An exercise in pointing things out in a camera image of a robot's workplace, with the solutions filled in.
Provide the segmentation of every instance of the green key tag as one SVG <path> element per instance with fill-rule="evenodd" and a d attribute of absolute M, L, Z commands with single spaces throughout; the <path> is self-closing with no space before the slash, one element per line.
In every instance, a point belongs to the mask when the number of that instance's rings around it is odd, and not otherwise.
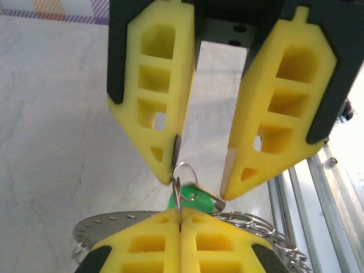
<path fill-rule="evenodd" d="M 181 195 L 190 199 L 181 199 L 182 208 L 197 209 L 204 213 L 221 212 L 226 205 L 223 199 L 197 183 L 186 183 L 181 187 Z M 172 194 L 167 209 L 173 209 L 174 207 L 175 200 Z"/>
<path fill-rule="evenodd" d="M 193 201 L 187 201 L 182 199 L 182 208 L 197 209 L 204 213 L 214 212 L 214 201 L 207 193 L 200 191 L 194 186 L 181 187 L 181 193 L 186 198 L 195 198 Z M 174 207 L 175 199 L 173 198 L 172 194 L 171 198 L 169 198 L 167 209 L 173 209 Z"/>

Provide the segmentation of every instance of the marble surface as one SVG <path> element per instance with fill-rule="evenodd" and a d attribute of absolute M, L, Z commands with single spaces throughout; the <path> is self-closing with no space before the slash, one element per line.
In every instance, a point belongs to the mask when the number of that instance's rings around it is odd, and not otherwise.
<path fill-rule="evenodd" d="M 218 191 L 244 49 L 204 44 L 180 161 Z M 159 184 L 106 105 L 107 27 L 0 16 L 0 272 L 73 272 L 72 229 L 163 210 Z M 191 178 L 182 173 L 183 179 Z M 271 219 L 267 185 L 229 202 Z"/>

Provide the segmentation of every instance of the bolt hole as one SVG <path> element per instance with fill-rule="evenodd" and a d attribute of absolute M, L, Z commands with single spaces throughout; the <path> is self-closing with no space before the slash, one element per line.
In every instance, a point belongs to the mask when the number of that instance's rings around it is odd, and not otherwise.
<path fill-rule="evenodd" d="M 230 41 L 229 41 L 229 44 L 230 44 L 231 46 L 235 46 L 235 47 L 239 47 L 239 46 L 241 46 L 241 43 L 240 43 L 238 40 L 230 40 Z"/>
<path fill-rule="evenodd" d="M 237 24 L 236 26 L 233 27 L 233 30 L 238 33 L 244 33 L 246 32 L 247 28 L 242 24 Z"/>

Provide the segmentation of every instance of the yellow foam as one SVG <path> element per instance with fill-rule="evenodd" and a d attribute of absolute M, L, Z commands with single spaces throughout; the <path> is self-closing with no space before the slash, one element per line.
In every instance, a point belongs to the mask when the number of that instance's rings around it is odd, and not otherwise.
<path fill-rule="evenodd" d="M 123 103 L 108 98 L 110 111 L 157 179 L 169 184 L 195 72 L 193 5 L 157 0 L 131 21 L 125 69 Z M 157 115 L 164 127 L 154 128 Z"/>
<path fill-rule="evenodd" d="M 306 135 L 336 65 L 319 26 L 298 7 L 278 20 L 243 77 L 231 127 L 221 195 L 232 200 L 315 154 Z M 262 148 L 255 151 L 255 137 Z"/>
<path fill-rule="evenodd" d="M 251 246 L 266 240 L 198 210 L 182 217 L 181 232 L 170 209 L 97 243 L 112 247 L 100 273 L 265 273 Z"/>

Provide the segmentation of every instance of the green plastic tag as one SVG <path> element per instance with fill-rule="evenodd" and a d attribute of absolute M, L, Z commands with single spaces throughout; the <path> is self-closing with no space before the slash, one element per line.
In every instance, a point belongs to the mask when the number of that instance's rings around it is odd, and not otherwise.
<path fill-rule="evenodd" d="M 181 201 L 182 208 L 190 208 L 197 209 L 204 213 L 212 213 L 214 211 L 214 201 L 210 198 L 210 196 L 195 188 L 194 186 L 186 186 L 181 188 L 181 193 L 186 198 L 192 198 L 196 195 L 193 201 Z M 173 198 L 173 194 L 171 198 L 169 198 L 167 209 L 175 208 L 175 200 Z"/>

